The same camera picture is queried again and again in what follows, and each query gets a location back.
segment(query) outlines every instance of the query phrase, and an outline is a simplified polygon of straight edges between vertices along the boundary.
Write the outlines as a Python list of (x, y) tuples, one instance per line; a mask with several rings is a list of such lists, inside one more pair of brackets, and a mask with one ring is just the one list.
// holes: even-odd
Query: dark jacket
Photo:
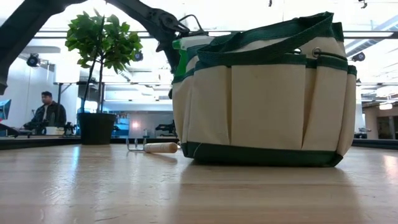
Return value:
[[(42, 122), (43, 117), (44, 117), (44, 112), (45, 112), (44, 105), (37, 108), (35, 116), (33, 117), (31, 123)], [(54, 114), (54, 125), (57, 127), (64, 127), (65, 123), (67, 122), (67, 112), (65, 111), (65, 108), (62, 105), (60, 105), (54, 101), (47, 108), (47, 114), (45, 116), (45, 119), (47, 121), (49, 121), (50, 123), (51, 123), (53, 114)]]

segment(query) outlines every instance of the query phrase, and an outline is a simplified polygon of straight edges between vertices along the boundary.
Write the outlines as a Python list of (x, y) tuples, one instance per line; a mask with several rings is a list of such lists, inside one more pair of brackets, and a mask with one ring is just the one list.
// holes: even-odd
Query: plant stem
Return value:
[(98, 31), (98, 39), (97, 39), (97, 43), (96, 43), (96, 47), (95, 47), (94, 60), (93, 60), (93, 64), (90, 67), (90, 73), (88, 74), (88, 80), (87, 80), (87, 84), (86, 84), (85, 96), (83, 97), (83, 101), (81, 102), (81, 108), (83, 110), (82, 113), (85, 112), (85, 103), (86, 103), (86, 99), (87, 99), (88, 87), (90, 86), (90, 80), (91, 80), (91, 78), (93, 76), (93, 70), (94, 70), (96, 58), (97, 58), (97, 55), (99, 54), (100, 48), (101, 48), (102, 30), (104, 29), (104, 24), (105, 24), (105, 16), (102, 17), (101, 26), (100, 26), (99, 31)]
[(99, 61), (101, 66), (99, 68), (99, 84), (98, 84), (98, 97), (97, 97), (97, 113), (101, 112), (101, 97), (102, 97), (102, 91), (104, 91), (104, 89), (102, 88), (102, 71), (104, 69), (104, 58), (101, 57), (101, 60)]

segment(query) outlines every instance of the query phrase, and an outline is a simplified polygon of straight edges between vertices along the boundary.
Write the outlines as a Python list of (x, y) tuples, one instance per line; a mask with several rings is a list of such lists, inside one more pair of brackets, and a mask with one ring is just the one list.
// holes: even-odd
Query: garden tool bag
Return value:
[(173, 81), (186, 157), (205, 162), (333, 167), (354, 137), (356, 69), (329, 12), (187, 49)]

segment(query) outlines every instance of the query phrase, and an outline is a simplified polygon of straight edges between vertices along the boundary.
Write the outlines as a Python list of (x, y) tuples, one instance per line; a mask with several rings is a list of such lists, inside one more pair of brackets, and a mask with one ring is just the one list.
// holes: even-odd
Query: black plant pot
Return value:
[(79, 113), (81, 143), (84, 145), (102, 145), (111, 142), (115, 114)]

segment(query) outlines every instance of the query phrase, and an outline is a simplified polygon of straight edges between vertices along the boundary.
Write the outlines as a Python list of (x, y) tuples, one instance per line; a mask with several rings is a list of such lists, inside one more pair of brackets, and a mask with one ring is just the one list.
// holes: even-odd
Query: green bag handle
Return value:
[[(285, 39), (276, 44), (272, 44), (260, 49), (250, 50), (246, 52), (233, 52), (233, 53), (223, 53), (223, 48), (227, 45), (231, 45), (239, 41), (244, 36), (244, 33), (237, 33), (232, 37), (229, 35), (223, 41), (217, 41), (198, 50), (198, 58), (201, 62), (208, 65), (247, 65), (251, 61), (262, 58), (262, 61), (268, 61), (275, 59), (277, 57), (283, 56), (288, 52), (291, 52), (302, 45), (306, 44), (308, 41), (320, 36), (322, 32), (329, 29), (333, 22), (333, 13), (324, 12), (321, 14), (316, 14), (309, 17), (300, 17), (298, 19), (293, 19), (293, 21), (298, 22), (303, 26), (303, 31)], [(260, 27), (254, 30), (248, 30), (246, 32), (253, 33), (257, 30), (266, 31), (270, 28), (275, 28), (275, 26), (283, 26), (284, 24), (290, 23), (292, 21), (281, 22), (278, 24), (273, 24), (266, 27)]]

